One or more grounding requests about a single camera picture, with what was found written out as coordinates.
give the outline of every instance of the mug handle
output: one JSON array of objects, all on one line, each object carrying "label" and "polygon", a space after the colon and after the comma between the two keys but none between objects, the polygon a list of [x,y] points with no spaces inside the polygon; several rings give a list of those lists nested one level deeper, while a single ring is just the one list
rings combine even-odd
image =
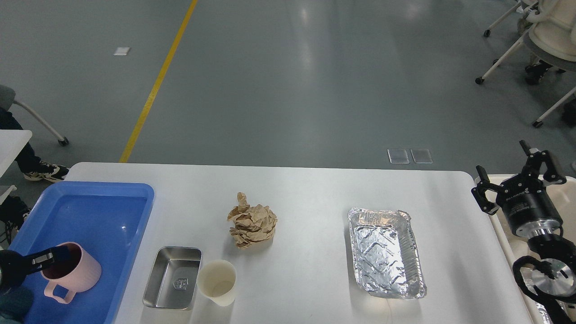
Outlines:
[{"label": "mug handle", "polygon": [[56,288],[58,284],[53,281],[48,281],[46,288],[44,288],[44,296],[54,298],[60,304],[69,304],[76,295],[75,291],[68,290],[66,297],[62,298],[59,296],[54,296],[54,288]]}]

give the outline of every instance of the pink mug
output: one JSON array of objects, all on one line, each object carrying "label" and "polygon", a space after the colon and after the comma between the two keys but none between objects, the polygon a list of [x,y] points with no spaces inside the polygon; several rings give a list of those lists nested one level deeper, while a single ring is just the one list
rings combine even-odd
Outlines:
[{"label": "pink mug", "polygon": [[[102,274],[102,267],[80,244],[65,242],[58,246],[62,245],[66,245],[70,250],[70,260],[56,263],[41,273],[42,277],[48,280],[44,295],[54,298],[60,304],[68,304],[77,292],[87,291],[96,285]],[[68,289],[66,297],[54,296],[57,285]]]}]

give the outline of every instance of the jeans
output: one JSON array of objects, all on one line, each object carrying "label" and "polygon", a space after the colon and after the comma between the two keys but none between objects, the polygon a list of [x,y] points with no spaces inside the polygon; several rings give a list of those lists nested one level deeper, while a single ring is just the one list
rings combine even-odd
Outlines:
[{"label": "jeans", "polygon": [[[0,108],[0,129],[22,129],[22,126],[12,117],[11,112]],[[16,163],[22,173],[32,172],[39,169],[40,158],[36,156],[30,143],[26,143],[26,146],[16,157]]]}]

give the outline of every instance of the crumpled brown paper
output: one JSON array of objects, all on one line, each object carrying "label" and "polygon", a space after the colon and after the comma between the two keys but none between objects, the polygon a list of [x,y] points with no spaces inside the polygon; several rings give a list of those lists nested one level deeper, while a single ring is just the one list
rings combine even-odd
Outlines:
[{"label": "crumpled brown paper", "polygon": [[259,204],[250,207],[244,193],[238,193],[237,198],[238,206],[228,213],[228,220],[234,222],[234,227],[230,227],[230,234],[236,241],[236,246],[247,248],[254,243],[271,239],[278,219],[270,207]]}]

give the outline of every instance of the foil container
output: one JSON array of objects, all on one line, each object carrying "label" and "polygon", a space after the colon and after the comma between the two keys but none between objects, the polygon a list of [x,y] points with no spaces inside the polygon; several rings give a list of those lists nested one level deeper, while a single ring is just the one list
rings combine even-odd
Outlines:
[{"label": "foil container", "polygon": [[426,285],[410,215],[352,208],[348,213],[356,282],[381,298],[418,299]]}]

